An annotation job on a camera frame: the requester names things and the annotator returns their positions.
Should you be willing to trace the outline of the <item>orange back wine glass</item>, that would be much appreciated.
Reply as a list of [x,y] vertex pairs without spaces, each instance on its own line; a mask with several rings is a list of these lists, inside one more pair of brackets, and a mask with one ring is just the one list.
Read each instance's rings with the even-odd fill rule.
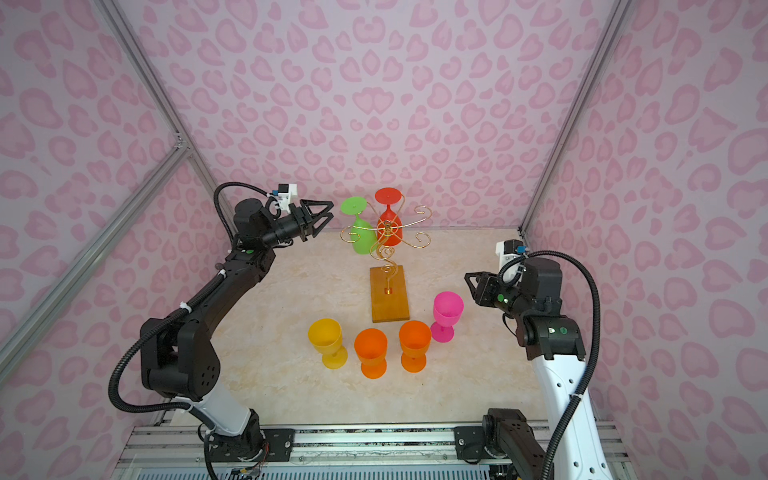
[[354,350],[361,362],[361,372],[368,379],[381,378],[387,370],[388,339],[376,328],[361,331],[354,341]]

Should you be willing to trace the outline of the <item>pink wine glass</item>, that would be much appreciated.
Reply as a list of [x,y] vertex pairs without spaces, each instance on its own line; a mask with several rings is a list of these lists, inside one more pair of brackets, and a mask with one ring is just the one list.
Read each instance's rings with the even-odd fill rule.
[[440,343],[450,342],[463,311],[464,302],[460,295],[452,291],[439,293],[433,302],[434,321],[430,327],[432,338]]

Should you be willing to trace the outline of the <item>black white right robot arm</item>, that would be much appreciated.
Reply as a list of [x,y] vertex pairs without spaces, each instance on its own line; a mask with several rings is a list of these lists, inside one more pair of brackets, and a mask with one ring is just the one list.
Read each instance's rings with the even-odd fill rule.
[[[562,261],[582,274],[590,291],[589,345],[576,321],[562,312]],[[507,458],[516,479],[611,478],[588,392],[599,359],[601,304],[587,267],[565,253],[543,250],[512,259],[496,273],[468,272],[464,280],[477,305],[515,322],[511,331],[533,365],[550,427],[549,441],[541,446],[520,411],[491,409],[483,418],[486,450]]]

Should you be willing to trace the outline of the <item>green wine glass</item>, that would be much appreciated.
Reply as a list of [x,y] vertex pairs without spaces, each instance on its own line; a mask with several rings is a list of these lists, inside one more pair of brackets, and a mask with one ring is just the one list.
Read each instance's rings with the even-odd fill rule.
[[358,255],[369,255],[377,241],[375,229],[362,218],[362,213],[367,207],[368,201],[361,196],[347,198],[340,207],[344,215],[354,216],[352,225],[344,228],[340,237],[350,244]]

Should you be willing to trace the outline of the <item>orange wine glass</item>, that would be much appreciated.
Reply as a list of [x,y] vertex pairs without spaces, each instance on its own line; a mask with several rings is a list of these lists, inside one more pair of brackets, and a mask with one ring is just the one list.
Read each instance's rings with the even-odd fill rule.
[[401,365],[410,373],[418,373],[427,365],[427,351],[431,344],[430,327],[420,321],[408,321],[399,330],[402,349]]
[[368,379],[381,378],[387,370],[388,339],[376,328],[361,331],[354,341],[354,350],[361,362],[361,372]]

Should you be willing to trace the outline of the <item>yellow wine glass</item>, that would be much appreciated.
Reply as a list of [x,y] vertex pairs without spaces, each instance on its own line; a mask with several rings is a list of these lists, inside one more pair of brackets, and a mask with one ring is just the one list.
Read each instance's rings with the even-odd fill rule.
[[326,318],[315,321],[308,330],[308,339],[322,356],[326,368],[335,370],[346,364],[348,352],[343,345],[342,328],[336,320]]

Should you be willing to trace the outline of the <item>orange front wine glass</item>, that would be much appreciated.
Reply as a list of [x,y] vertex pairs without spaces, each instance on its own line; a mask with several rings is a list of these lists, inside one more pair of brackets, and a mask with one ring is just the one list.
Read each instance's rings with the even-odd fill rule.
[[431,344],[430,327],[420,321],[408,321],[399,330],[402,349],[401,365],[410,373],[418,373],[427,365],[427,351]]

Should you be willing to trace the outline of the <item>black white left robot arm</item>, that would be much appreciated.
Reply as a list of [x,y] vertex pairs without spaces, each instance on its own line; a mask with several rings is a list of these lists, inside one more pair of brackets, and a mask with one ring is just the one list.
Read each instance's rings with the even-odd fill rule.
[[330,201],[305,200],[272,212],[271,201],[246,199],[234,211],[234,244],[214,278],[190,302],[141,327],[140,367],[145,388],[166,398],[164,408],[184,410],[208,429],[209,451],[230,459],[262,455],[258,414],[235,400],[219,377],[212,344],[220,322],[268,274],[280,247],[316,237],[332,220]]

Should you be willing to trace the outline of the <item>red wine glass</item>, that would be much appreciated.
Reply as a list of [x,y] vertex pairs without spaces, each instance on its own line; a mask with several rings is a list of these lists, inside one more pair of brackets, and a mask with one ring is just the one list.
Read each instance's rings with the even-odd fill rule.
[[385,207],[377,223],[377,241],[382,246],[395,247],[402,242],[402,222],[393,209],[402,198],[402,193],[394,187],[382,188],[375,194],[375,200]]

